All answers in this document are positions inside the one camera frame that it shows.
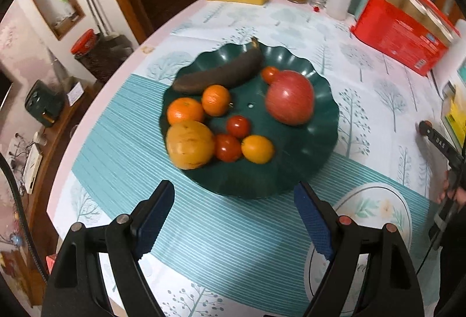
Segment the person right hand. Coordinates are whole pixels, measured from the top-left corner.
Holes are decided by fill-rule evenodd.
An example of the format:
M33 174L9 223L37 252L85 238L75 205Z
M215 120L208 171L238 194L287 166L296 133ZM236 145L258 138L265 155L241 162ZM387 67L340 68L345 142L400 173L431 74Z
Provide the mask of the person right hand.
M440 192L437 202L441 203L446 197L454 199L459 208L462 208L466 204L466 191L462 187L458 187L455 190L449 185L449 172L446 171L446 179L443 182L442 191Z

